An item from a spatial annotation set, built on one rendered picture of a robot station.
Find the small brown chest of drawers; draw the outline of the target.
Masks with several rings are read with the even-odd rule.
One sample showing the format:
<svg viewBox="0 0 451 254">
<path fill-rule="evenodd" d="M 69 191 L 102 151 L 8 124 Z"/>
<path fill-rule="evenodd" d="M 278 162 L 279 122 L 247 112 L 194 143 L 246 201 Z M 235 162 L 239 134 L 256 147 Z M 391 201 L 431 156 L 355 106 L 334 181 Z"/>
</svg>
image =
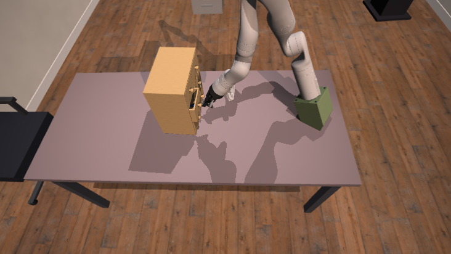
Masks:
<svg viewBox="0 0 451 254">
<path fill-rule="evenodd" d="M 160 47 L 156 55 L 143 94 L 163 133 L 196 135 L 185 98 L 195 52 L 195 47 Z"/>
</svg>

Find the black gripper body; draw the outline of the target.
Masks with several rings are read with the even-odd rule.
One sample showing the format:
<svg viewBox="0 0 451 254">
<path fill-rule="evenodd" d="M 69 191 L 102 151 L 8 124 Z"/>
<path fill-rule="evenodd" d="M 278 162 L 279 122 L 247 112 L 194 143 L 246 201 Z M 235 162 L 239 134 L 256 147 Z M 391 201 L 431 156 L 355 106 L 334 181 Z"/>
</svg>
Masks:
<svg viewBox="0 0 451 254">
<path fill-rule="evenodd" d="M 213 84 L 212 84 L 212 85 L 213 85 Z M 212 85 L 209 87 L 209 93 L 210 93 L 211 97 L 208 99 L 208 101 L 211 102 L 212 100 L 214 100 L 214 102 L 215 102 L 216 99 L 221 99 L 223 96 L 220 96 L 220 95 L 216 94 L 216 93 L 213 91 Z"/>
</svg>

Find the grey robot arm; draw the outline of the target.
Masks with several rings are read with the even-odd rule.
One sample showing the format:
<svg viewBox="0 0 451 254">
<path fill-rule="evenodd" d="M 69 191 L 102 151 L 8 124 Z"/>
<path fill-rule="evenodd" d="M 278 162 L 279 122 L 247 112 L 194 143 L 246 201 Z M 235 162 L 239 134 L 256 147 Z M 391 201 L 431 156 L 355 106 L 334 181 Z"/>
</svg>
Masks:
<svg viewBox="0 0 451 254">
<path fill-rule="evenodd" d="M 245 79 L 249 74 L 253 53 L 258 41 L 259 29 L 256 1 L 241 0 L 240 29 L 233 65 L 231 69 L 226 70 L 217 78 L 212 85 L 216 94 L 220 96 L 226 95 L 231 102 L 234 100 L 235 84 Z M 304 33 L 299 31 L 292 34 L 296 22 L 290 3 L 288 0 L 258 1 L 268 10 L 267 23 L 277 38 L 284 55 L 292 57 L 300 54 L 292 61 L 291 68 L 302 99 L 315 99 L 321 95 L 319 85 L 315 77 Z"/>
</svg>

